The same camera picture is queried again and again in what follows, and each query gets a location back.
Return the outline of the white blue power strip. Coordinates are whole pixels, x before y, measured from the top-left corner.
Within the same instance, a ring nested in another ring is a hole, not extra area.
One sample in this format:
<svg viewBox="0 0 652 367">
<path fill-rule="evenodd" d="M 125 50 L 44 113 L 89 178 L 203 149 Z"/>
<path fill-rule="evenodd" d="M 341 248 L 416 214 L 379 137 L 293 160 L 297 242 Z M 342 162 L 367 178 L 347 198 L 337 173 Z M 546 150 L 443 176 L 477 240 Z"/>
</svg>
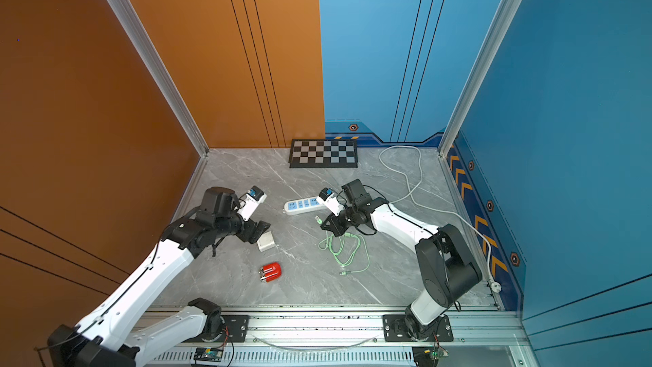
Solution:
<svg viewBox="0 0 652 367">
<path fill-rule="evenodd" d="M 324 202 L 319 198 L 310 197 L 299 200 L 290 200 L 284 205 L 283 213 L 289 216 L 304 214 L 308 212 L 316 212 L 325 209 Z"/>
</svg>

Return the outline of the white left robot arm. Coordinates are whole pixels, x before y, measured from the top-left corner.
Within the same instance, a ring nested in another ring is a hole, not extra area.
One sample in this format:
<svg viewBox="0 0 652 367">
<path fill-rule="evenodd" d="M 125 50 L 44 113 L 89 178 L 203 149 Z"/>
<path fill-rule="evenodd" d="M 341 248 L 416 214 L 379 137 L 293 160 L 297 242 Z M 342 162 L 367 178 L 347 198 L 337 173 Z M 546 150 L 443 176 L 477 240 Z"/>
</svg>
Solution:
<svg viewBox="0 0 652 367">
<path fill-rule="evenodd" d="M 243 196 L 228 188 L 208 189 L 198 207 L 166 226 L 153 251 L 102 304 L 75 326 L 62 325 L 50 335 L 45 349 L 53 365 L 145 366 L 188 339 L 227 340 L 221 307 L 203 298 L 142 331 L 133 328 L 205 249 L 216 249 L 231 235 L 257 243 L 270 225 L 251 217 L 266 198 L 256 186 Z"/>
</svg>

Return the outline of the white usb charger adapter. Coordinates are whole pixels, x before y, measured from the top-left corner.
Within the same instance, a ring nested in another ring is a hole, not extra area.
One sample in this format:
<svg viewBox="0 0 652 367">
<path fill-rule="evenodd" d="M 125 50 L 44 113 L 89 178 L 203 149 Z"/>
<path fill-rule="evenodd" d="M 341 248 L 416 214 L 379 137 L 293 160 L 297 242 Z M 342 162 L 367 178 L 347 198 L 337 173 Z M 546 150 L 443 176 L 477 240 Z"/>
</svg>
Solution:
<svg viewBox="0 0 652 367">
<path fill-rule="evenodd" d="M 260 252 L 269 251 L 272 248 L 275 248 L 276 243 L 273 238 L 273 233 L 271 231 L 263 233 L 256 244 Z"/>
</svg>

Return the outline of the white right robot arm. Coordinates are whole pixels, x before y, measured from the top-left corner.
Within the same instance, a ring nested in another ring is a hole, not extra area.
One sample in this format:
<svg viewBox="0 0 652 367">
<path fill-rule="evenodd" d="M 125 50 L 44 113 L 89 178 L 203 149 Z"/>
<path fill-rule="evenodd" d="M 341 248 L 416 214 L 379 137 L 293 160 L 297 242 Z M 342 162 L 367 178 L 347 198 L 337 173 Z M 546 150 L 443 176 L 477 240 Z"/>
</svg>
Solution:
<svg viewBox="0 0 652 367">
<path fill-rule="evenodd" d="M 383 195 L 373 198 L 356 179 L 343 186 L 346 203 L 330 188 L 322 189 L 317 201 L 330 214 L 321 228 L 340 237 L 350 228 L 368 226 L 412 249 L 424 290 L 406 308 L 404 324 L 415 341 L 430 341 L 445 313 L 471 288 L 483 280 L 461 231 L 451 224 L 435 226 L 414 219 L 388 202 Z"/>
</svg>

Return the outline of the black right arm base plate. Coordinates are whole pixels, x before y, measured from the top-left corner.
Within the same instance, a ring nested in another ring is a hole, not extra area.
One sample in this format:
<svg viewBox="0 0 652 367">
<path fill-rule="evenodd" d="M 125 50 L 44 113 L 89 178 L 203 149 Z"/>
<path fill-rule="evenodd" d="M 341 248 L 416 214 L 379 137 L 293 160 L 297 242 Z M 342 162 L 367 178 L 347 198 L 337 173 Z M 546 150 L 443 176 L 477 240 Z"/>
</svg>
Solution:
<svg viewBox="0 0 652 367">
<path fill-rule="evenodd" d="M 385 340 L 388 343 L 454 341 L 453 329 L 446 314 L 427 325 L 422 325 L 412 315 L 385 314 L 382 316 Z"/>
</svg>

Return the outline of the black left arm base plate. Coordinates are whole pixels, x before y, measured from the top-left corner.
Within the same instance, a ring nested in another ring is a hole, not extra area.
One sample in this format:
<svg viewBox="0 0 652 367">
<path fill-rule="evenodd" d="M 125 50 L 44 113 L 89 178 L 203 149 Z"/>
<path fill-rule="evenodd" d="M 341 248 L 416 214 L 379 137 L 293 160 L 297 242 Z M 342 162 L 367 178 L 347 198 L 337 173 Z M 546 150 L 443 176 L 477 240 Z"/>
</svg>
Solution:
<svg viewBox="0 0 652 367">
<path fill-rule="evenodd" d="M 244 343 L 250 322 L 247 314 L 223 314 L 216 343 Z"/>
</svg>

